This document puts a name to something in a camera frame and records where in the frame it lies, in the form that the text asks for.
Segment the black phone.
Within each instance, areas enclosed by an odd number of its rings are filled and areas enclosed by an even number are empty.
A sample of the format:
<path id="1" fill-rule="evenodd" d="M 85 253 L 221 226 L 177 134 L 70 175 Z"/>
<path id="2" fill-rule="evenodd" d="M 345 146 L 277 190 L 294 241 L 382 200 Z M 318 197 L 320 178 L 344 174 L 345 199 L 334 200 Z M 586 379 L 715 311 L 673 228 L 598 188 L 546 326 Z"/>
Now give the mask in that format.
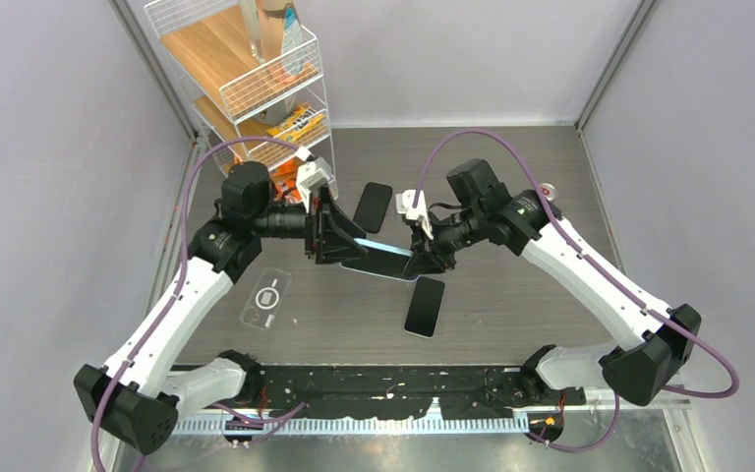
<path id="1" fill-rule="evenodd" d="M 405 332 L 424 338 L 435 335 L 445 288 L 443 281 L 433 278 L 416 281 L 403 324 Z"/>

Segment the clear phone case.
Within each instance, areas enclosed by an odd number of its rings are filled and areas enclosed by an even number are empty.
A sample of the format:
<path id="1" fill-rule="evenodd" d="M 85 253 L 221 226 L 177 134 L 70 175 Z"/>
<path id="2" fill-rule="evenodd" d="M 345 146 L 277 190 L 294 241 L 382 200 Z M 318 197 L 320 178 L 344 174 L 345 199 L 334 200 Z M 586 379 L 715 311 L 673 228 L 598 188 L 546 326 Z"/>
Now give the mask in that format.
<path id="1" fill-rule="evenodd" d="M 240 315 L 240 322 L 258 329 L 270 329 L 291 281 L 292 274 L 288 271 L 264 268 Z"/>

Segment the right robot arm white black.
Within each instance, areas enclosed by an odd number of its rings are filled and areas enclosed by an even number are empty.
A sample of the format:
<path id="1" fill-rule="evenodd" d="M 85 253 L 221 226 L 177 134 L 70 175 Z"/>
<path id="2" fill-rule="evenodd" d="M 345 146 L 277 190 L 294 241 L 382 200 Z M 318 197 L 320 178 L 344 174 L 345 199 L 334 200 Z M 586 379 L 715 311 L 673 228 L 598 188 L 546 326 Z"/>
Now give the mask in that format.
<path id="1" fill-rule="evenodd" d="M 629 403 L 648 405 L 692 352 L 689 340 L 652 313 L 697 333 L 698 312 L 687 304 L 672 308 L 632 283 L 535 191 L 511 195 L 485 160 L 459 165 L 447 181 L 459 205 L 444 220 L 435 219 L 413 189 L 395 198 L 397 213 L 412 230 L 404 274 L 444 273 L 455 267 L 458 251 L 479 242 L 506 247 L 549 274 L 611 336 L 604 344 L 539 349 L 522 367 L 525 396 L 542 404 L 565 388 L 607 387 Z"/>

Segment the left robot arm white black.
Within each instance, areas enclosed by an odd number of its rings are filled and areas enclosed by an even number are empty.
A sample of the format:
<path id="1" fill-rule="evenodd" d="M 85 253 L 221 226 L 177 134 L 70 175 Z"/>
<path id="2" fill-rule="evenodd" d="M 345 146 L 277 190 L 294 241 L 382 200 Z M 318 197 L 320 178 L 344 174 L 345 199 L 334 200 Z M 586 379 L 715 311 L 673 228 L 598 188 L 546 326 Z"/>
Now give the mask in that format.
<path id="1" fill-rule="evenodd" d="M 230 170 L 213 217 L 183 247 L 158 304 L 102 366 L 83 365 L 76 373 L 74 386 L 95 434 L 150 455 L 181 419 L 222 400 L 249 407 L 261 399 L 261 365 L 234 350 L 180 376 L 169 373 L 204 317 L 260 255 L 262 239 L 300 240 L 318 265 L 367 254 L 358 242 L 365 233 L 337 205 L 333 181 L 330 165 L 311 157 L 297 168 L 300 200 L 287 204 L 277 199 L 263 164 Z"/>

